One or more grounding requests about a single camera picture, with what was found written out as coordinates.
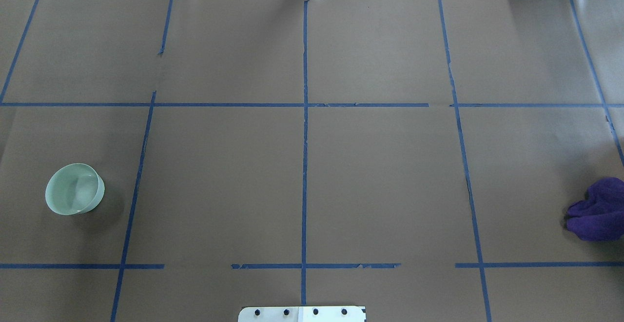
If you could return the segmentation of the purple cloth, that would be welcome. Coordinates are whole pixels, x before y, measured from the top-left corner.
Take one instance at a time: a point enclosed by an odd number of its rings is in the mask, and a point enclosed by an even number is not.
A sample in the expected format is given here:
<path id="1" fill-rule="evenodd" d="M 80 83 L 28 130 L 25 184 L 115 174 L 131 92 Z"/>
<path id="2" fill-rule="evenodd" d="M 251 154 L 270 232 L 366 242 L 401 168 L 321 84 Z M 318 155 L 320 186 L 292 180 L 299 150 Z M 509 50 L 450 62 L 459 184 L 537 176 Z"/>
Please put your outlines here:
<path id="1" fill-rule="evenodd" d="M 624 182 L 615 177 L 598 180 L 587 188 L 586 198 L 570 205 L 565 228 L 579 239 L 610 242 L 624 234 Z"/>

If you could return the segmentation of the light green bowl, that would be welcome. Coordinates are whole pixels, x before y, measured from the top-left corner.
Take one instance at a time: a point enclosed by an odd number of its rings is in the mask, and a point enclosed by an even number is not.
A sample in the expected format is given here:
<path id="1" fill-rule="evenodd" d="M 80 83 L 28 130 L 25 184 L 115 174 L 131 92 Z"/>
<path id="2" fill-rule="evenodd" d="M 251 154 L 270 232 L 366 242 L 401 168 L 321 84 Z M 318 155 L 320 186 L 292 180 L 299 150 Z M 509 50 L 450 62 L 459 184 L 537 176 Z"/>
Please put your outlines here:
<path id="1" fill-rule="evenodd" d="M 45 188 L 45 202 L 54 213 L 72 216 L 95 209 L 104 193 L 105 184 L 96 170 L 84 163 L 74 163 L 51 176 Z"/>

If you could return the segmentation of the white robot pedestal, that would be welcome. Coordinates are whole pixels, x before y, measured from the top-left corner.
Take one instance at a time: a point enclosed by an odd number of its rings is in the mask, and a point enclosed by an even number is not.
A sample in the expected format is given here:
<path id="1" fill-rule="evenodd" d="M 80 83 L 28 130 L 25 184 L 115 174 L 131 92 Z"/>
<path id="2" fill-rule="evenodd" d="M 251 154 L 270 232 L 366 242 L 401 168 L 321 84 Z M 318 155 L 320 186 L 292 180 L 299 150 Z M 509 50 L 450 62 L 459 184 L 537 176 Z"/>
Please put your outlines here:
<path id="1" fill-rule="evenodd" d="M 242 308 L 239 322 L 365 322 L 364 306 L 260 306 Z"/>

